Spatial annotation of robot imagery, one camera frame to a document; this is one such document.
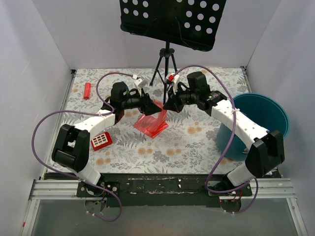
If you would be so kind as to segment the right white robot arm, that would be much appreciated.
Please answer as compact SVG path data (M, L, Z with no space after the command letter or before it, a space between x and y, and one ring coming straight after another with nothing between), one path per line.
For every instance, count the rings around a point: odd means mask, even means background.
M249 119L223 93L211 90L202 72L188 74L187 80L189 85L185 86L179 75L171 73L166 77L170 89L163 108L180 112L185 105L196 105L230 129L249 150L245 162L224 175L219 183L210 186L210 192L232 196L246 182L265 176L284 162L284 141L280 131L270 132Z

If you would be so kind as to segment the black perforated music stand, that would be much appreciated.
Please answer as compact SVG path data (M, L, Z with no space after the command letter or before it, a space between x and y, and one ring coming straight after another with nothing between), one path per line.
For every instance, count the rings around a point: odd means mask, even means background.
M208 52L213 49L224 0L121 0L121 30L165 42L159 59L174 60L170 44Z

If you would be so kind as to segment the red plastic trash bag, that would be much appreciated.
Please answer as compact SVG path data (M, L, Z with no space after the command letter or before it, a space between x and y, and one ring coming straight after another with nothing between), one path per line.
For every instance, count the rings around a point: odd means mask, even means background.
M156 99L154 99L153 102L162 109L162 111L158 113L157 118L154 116L142 115L133 125L134 128L150 138L155 138L168 127L168 124L165 121L167 118L167 111L163 109L163 104Z

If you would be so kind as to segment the aluminium frame rail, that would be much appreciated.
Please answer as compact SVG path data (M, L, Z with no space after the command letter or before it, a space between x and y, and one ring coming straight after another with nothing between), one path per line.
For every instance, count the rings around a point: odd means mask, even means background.
M257 181L258 199L296 198L288 178L261 178ZM36 180L31 189L30 199L73 199L76 197L79 183L76 180Z

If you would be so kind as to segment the red trash bag roll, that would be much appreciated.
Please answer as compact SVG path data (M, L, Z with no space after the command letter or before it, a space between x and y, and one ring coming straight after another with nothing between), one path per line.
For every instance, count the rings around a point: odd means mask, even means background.
M90 94L91 94L91 83L87 82L85 83L83 98L86 100L89 99Z

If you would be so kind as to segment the floral patterned table mat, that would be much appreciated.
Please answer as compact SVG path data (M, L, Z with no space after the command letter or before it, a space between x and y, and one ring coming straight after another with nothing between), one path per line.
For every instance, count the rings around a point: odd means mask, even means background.
M67 113L62 124L74 125L89 118L109 97L112 85L124 82L133 88L135 74L152 86L145 87L151 98L163 100L163 85L152 69L79 69L66 101ZM85 83L91 83L89 99L84 99ZM152 174L225 174L240 165L221 157L217 133L220 122L199 110L185 106L179 112L169 111L168 127L155 138L150 138L133 125L141 117L137 109L126 110L118 124L107 129L113 143L100 150L90 150L89 163L101 173Z

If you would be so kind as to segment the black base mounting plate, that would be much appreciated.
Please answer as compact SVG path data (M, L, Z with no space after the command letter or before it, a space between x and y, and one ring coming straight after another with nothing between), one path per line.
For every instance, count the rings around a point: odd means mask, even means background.
M96 195L88 193L91 189L80 182L77 197L104 198L108 207L141 206L205 206L221 207L220 195L211 195L204 187L207 175L197 174L102 174L102 187L115 193L101 190Z

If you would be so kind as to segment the red white grid box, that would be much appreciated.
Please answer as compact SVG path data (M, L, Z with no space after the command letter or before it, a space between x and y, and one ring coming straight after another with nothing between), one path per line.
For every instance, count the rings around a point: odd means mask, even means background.
M101 133L91 140L91 145L94 151L107 147L112 143L112 138L108 132Z

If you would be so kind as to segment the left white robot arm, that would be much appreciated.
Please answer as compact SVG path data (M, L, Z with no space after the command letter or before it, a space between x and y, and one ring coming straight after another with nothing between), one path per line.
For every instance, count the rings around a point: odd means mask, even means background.
M101 174L89 163L91 140L114 126L125 110L137 108L148 116L162 109L143 90L129 90L124 82L113 84L109 105L103 105L98 113L74 126L62 125L52 152L52 160L72 171L77 177L89 182L88 191L95 197L104 193L105 185L99 181Z

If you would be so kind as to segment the teal plastic trash bin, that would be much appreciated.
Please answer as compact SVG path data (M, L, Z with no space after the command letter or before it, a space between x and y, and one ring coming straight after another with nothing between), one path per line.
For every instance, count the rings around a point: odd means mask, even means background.
M284 138L287 137L290 129L289 118L276 101L258 93L239 94L233 100L235 107L249 119L269 131L279 130ZM245 148L245 144L234 136L225 157L233 161L244 161L247 157Z

